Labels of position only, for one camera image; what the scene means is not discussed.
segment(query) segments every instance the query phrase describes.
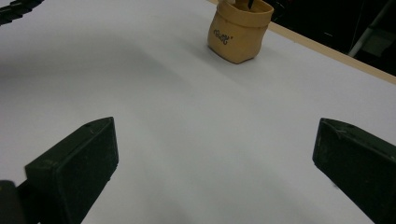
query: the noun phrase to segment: black object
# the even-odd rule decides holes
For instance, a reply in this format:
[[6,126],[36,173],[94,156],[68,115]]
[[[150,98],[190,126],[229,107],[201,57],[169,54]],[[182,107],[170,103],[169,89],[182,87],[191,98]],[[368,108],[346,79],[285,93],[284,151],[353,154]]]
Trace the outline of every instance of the black object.
[[254,0],[248,0],[248,3],[247,3],[248,9],[251,9],[251,7],[253,6],[253,2],[254,2]]
[[383,70],[384,72],[396,76],[396,40],[393,41],[393,43],[388,48],[382,51],[381,57],[379,59],[369,64]]
[[0,223],[81,223],[118,162],[113,118],[81,126],[27,164],[16,189],[0,181]]
[[0,7],[0,26],[10,23],[22,17],[23,14],[31,12],[34,7],[40,5],[44,0],[16,0],[6,7]]
[[349,53],[388,0],[269,0],[283,13],[272,21],[300,35]]
[[374,223],[396,223],[396,146],[333,119],[321,119],[315,165]]

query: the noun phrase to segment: white surface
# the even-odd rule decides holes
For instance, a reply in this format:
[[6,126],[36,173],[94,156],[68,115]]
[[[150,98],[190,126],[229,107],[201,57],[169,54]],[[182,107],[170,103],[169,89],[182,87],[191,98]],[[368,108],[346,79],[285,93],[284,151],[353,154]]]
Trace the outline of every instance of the white surface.
[[396,144],[396,87],[269,31],[228,63],[215,10],[45,1],[0,27],[0,178],[113,116],[120,165],[83,223],[372,223],[311,157],[322,117]]

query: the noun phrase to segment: small bag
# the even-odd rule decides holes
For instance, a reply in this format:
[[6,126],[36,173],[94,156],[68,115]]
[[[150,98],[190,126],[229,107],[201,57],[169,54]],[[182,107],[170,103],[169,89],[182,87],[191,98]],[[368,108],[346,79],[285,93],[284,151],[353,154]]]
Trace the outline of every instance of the small bag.
[[235,0],[235,4],[219,0],[207,36],[208,46],[232,63],[256,57],[273,12],[262,0],[254,1],[251,9],[248,0]]

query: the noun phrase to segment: black cable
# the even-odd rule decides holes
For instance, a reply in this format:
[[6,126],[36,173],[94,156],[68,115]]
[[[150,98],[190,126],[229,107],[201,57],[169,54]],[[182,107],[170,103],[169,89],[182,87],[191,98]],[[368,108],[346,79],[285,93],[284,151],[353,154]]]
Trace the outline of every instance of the black cable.
[[6,7],[0,7],[0,26],[10,23],[22,17],[23,14],[31,12],[44,0],[16,0]]

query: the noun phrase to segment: table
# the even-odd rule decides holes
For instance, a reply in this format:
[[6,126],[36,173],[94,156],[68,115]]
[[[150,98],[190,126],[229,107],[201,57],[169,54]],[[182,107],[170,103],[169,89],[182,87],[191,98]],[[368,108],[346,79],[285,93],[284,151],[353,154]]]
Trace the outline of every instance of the table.
[[0,178],[112,116],[120,164],[83,223],[372,223],[311,160],[320,118],[396,144],[396,86],[272,31],[206,45],[207,1],[45,1],[0,27]]

